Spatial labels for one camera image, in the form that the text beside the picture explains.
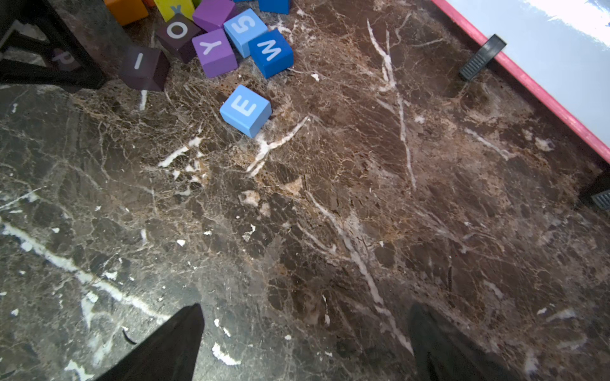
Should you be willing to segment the whiteboard black foot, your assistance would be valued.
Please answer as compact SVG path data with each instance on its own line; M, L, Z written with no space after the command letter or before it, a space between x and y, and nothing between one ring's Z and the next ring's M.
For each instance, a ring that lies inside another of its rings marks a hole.
M506 42L492 35L460 69L459 76L465 81L475 78L506 46Z

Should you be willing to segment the yellow block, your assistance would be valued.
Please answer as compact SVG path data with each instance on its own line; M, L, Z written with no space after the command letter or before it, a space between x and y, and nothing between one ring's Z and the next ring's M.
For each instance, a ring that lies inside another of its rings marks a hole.
M167 22L177 14L192 20L195 6L192 0L154 0L161 16Z

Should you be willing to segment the light blue 5 block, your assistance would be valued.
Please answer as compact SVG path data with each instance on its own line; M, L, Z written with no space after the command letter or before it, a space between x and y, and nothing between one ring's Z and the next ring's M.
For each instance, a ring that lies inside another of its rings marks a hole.
M224 30L243 58L250 56L249 42L268 32L268 26L252 10L247 9L229 19Z

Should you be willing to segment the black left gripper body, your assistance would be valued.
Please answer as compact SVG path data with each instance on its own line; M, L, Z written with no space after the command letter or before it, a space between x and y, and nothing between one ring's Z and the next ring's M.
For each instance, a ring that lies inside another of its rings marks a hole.
M38 55L52 66L11 60L7 49ZM98 90L107 77L48 1L1 2L1 83Z

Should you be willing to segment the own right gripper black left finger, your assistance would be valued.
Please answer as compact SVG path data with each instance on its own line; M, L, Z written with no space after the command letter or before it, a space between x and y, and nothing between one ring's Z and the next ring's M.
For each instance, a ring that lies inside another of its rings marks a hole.
M99 379L192 381L204 328L200 304L186 306Z

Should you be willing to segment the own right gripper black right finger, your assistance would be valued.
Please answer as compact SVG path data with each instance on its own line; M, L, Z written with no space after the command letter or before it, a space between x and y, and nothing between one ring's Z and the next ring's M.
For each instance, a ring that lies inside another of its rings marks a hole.
M486 352L424 303L408 314L408 332L421 380L518 380L496 354Z

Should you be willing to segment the dark purple I block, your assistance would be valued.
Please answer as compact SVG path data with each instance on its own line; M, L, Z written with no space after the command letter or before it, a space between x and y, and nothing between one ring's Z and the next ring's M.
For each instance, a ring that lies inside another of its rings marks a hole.
M132 45L125 51L119 78L134 90L163 91L169 70L162 50Z

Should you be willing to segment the light blue E block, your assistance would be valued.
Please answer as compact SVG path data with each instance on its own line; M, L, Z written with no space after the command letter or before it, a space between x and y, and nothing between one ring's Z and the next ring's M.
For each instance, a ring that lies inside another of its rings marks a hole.
M222 119L249 138L255 138L272 114L270 101L239 85L220 108Z

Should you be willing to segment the orange block near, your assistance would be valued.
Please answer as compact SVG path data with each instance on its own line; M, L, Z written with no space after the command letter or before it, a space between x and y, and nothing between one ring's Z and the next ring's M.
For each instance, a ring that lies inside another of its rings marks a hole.
M141 0L105 0L104 3L121 26L149 16L149 12Z

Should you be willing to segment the pink framed PEAR whiteboard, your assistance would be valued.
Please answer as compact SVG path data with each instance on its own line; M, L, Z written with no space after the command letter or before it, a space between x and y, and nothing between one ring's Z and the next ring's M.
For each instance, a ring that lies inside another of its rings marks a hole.
M609 159L607 1L434 3L480 47L494 34L504 40L493 60Z

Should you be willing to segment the blue W block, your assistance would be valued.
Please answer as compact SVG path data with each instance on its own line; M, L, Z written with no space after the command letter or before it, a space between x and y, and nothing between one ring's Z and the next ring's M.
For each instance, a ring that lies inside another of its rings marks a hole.
M250 55L265 79L287 70L295 62L292 47L278 30L271 30L249 42Z

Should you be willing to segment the dark purple O block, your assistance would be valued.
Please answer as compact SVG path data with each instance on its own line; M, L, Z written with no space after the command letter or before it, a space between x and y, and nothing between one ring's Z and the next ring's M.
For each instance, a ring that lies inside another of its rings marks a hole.
M184 64L188 64L196 56L192 39L203 33L204 31L190 19L182 14L175 14L156 30L155 35L166 50Z

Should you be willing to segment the purple Y block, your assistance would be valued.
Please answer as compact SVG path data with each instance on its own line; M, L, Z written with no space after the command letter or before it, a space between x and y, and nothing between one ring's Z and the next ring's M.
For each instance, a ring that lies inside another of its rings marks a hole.
M224 30L198 35L192 39L192 44L206 77L214 78L238 68L236 56Z

